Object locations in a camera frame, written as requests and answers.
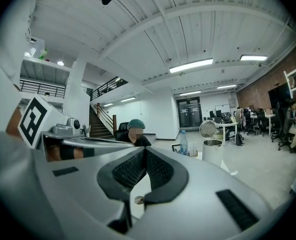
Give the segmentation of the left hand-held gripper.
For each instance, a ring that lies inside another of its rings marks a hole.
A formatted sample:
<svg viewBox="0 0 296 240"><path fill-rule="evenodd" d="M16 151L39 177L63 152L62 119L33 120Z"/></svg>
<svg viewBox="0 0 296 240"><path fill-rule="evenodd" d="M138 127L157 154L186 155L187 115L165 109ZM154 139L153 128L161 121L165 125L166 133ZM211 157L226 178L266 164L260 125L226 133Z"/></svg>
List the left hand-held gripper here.
<svg viewBox="0 0 296 240"><path fill-rule="evenodd" d="M78 119L63 114L40 95L28 103L18 130L28 147L42 151L47 162L57 162L49 160L48 147L63 145L63 139L86 137L88 133Z"/></svg>

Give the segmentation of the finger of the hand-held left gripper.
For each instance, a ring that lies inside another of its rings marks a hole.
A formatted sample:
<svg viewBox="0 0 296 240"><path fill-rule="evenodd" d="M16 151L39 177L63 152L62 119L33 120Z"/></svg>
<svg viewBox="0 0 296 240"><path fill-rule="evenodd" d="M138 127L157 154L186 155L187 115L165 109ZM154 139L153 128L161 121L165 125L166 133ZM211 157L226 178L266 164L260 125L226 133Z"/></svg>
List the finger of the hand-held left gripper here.
<svg viewBox="0 0 296 240"><path fill-rule="evenodd" d="M135 147L129 142L92 137L65 138L62 144L81 149L83 151L83 157L101 156Z"/></svg>

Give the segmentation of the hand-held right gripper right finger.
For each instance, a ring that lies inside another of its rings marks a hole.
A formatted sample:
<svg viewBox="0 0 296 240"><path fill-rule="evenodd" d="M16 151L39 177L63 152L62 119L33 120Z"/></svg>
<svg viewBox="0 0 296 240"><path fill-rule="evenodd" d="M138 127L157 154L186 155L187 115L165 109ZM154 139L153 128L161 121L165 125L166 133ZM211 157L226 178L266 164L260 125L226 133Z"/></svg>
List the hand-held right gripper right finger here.
<svg viewBox="0 0 296 240"><path fill-rule="evenodd" d="M185 189L171 202L148 205L127 232L134 240L229 240L243 233L218 192L229 190L259 221L271 214L267 201L217 165L151 147L188 171Z"/></svg>

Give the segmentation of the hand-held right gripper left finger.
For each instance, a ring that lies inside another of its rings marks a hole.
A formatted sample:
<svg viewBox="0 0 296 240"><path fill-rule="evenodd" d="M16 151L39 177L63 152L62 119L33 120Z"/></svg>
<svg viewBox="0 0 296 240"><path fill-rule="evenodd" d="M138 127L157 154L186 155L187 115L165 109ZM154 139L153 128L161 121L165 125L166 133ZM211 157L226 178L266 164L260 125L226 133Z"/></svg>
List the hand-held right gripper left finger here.
<svg viewBox="0 0 296 240"><path fill-rule="evenodd" d="M108 227L121 217L124 204L109 199L97 183L97 173L105 164L122 158L136 147L90 158L48 162L34 151L40 184L50 202L64 238L67 240L126 240L128 237Z"/></svg>

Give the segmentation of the person's left hand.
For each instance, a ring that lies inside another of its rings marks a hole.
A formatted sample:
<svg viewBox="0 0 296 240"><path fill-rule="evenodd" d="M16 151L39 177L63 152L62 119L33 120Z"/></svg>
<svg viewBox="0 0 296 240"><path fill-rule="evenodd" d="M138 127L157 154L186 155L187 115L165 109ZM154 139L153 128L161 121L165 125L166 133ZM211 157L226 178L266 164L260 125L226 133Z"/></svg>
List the person's left hand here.
<svg viewBox="0 0 296 240"><path fill-rule="evenodd" d="M50 161L65 161L82 159L83 150L69 145L53 145L47 149Z"/></svg>

